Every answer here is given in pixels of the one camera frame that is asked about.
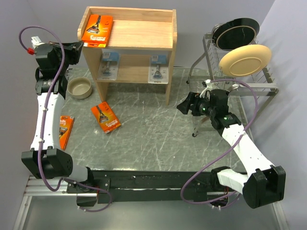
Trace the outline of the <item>blue razor blister pack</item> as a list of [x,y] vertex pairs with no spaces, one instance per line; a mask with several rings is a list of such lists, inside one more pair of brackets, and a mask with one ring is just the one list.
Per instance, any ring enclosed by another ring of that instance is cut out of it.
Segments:
[[100,81],[116,81],[118,76],[119,61],[119,53],[103,52],[97,79]]
[[148,83],[168,84],[168,62],[166,55],[150,56]]

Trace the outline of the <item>wooden two-tier shelf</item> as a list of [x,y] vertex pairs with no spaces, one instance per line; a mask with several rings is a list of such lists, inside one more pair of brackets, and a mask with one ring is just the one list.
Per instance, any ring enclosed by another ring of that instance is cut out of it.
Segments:
[[165,102],[169,103],[173,67],[177,47],[177,11],[162,9],[88,6],[80,22],[77,36],[81,39],[92,14],[111,15],[113,27],[106,48],[84,47],[83,55],[101,101],[106,101],[110,80],[98,78],[104,51],[120,53],[118,83],[147,84],[150,59],[165,54],[168,58],[168,82]]

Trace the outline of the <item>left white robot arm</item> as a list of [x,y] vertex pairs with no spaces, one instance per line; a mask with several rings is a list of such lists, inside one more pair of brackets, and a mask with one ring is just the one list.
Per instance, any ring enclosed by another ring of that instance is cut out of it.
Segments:
[[83,42],[40,43],[34,48],[38,68],[35,71],[35,91],[38,116],[35,136],[29,151],[22,152],[21,160],[37,179],[57,177],[78,182],[88,193],[95,187],[94,175],[89,167],[77,165],[59,143],[60,114],[68,86],[67,69],[79,62]]

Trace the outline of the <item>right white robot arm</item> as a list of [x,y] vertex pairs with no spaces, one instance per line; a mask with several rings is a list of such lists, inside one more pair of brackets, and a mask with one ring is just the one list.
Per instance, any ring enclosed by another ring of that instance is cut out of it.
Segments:
[[258,208],[283,200],[286,172],[282,166],[274,166],[257,148],[245,131],[238,117],[229,112],[229,92],[221,89],[206,90],[205,95],[189,92],[177,105],[184,115],[204,115],[213,128],[230,145],[243,163],[246,174],[225,167],[212,171],[211,188],[221,191],[225,186],[242,194],[250,208]]

